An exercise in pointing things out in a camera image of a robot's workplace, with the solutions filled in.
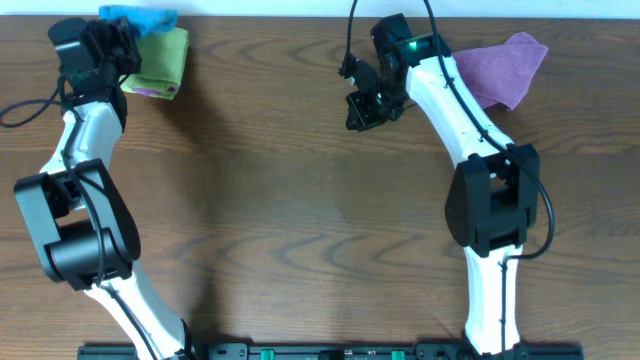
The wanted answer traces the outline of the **blue microfiber cloth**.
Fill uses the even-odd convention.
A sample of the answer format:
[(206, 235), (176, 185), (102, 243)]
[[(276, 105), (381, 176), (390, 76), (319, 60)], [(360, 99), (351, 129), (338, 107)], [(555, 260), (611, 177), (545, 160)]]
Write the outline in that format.
[(138, 38), (172, 31), (179, 17), (175, 9), (126, 5), (102, 5), (98, 14), (100, 19), (107, 21), (125, 17)]

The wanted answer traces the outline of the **purple microfiber cloth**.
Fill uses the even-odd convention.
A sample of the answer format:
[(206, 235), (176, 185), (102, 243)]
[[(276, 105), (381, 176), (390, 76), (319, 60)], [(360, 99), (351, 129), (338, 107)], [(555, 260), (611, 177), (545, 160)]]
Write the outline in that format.
[(524, 99), (549, 48), (525, 32), (504, 44), (458, 51), (454, 59), (467, 88), (482, 108), (513, 111)]

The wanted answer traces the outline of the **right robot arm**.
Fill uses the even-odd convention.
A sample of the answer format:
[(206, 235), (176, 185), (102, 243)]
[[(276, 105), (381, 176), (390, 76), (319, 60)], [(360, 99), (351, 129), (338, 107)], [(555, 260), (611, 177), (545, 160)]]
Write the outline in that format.
[(346, 127), (365, 131), (396, 121), (413, 100), (455, 168), (445, 203), (448, 229), (464, 250), (469, 312), (464, 335), (483, 357), (515, 352), (517, 256), (537, 213), (539, 158), (502, 133), (466, 87), (441, 37), (415, 36), (401, 14), (371, 29), (377, 67), (346, 53), (339, 73), (356, 86)]

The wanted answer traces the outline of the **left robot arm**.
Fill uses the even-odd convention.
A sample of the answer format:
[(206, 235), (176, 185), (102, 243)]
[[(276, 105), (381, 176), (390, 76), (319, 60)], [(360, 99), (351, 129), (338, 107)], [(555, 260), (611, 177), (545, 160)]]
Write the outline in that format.
[(48, 37), (60, 60), (54, 93), (64, 129), (50, 160), (18, 180), (14, 195), (40, 264), (98, 302), (133, 343), (133, 359), (196, 359), (185, 321), (155, 291), (139, 260), (133, 216), (108, 168), (123, 135), (122, 82), (140, 71), (136, 30), (128, 18), (69, 18)]

